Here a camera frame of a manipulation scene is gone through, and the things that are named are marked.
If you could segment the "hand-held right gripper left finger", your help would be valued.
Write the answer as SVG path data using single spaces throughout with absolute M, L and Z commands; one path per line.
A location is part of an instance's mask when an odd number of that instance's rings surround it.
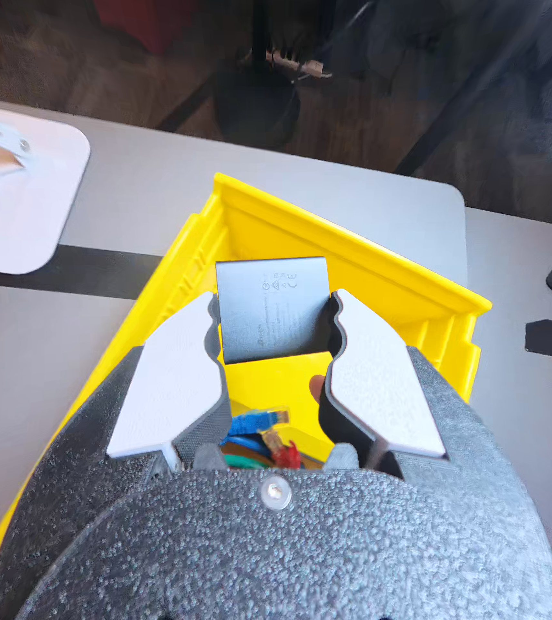
M 218 448 L 232 423 L 220 355 L 216 294 L 199 295 L 145 341 L 107 445 L 120 460 L 161 453 L 191 469 L 201 446 Z

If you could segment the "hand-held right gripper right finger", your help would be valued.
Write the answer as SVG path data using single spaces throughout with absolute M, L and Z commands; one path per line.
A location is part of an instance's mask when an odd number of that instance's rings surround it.
M 447 456 L 408 346 L 387 321 L 345 289 L 330 298 L 332 361 L 319 398 L 319 424 L 349 444 L 365 469 L 387 453 Z

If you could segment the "dark grey ethernet adapter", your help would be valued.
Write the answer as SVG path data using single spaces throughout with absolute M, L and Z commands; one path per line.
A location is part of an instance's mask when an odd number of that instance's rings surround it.
M 223 261 L 216 275 L 227 365 L 328 350 L 324 257 Z

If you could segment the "yellow plastic bin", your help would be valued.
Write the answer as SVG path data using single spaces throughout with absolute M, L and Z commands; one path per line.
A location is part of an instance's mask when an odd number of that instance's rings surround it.
M 52 439 L 133 346 L 142 345 L 165 319 L 199 294 L 216 292 L 215 264 L 225 260 L 325 257 L 330 289 L 346 289 L 379 314 L 469 401 L 481 354 L 472 335 L 477 317 L 491 309 L 490 301 L 320 216 L 220 173 L 203 210 L 182 221 L 164 257 L 156 259 L 155 274 L 138 285 L 138 301 Z M 323 374 L 328 360 L 327 353 L 313 353 L 237 364 L 226 367 L 226 379 L 233 400 L 249 408 L 266 406 L 267 396 L 286 397 L 280 404 L 288 406 L 291 422 L 278 427 L 281 437 L 292 440 L 305 456 L 324 461 L 333 442 L 320 430 L 318 405 L 303 395 L 300 382 L 307 375 Z M 299 381 L 295 386 L 259 389 L 259 380 L 277 376 Z M 17 499 L 0 522 L 0 547 L 16 506 Z

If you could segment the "white document stand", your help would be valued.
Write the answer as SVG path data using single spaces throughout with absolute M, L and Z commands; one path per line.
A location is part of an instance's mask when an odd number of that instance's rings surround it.
M 31 273 L 53 256 L 91 155 L 86 136 L 0 109 L 0 273 Z

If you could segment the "power strip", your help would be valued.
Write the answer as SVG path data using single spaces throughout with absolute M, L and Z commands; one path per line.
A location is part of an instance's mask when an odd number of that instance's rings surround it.
M 279 65 L 297 72 L 298 74 L 310 76 L 315 79 L 330 79 L 333 77 L 333 73 L 324 69 L 324 63 L 315 59 L 310 59 L 301 63 L 300 61 L 283 56 L 280 50 L 277 49 L 266 50 L 265 59 L 272 65 Z

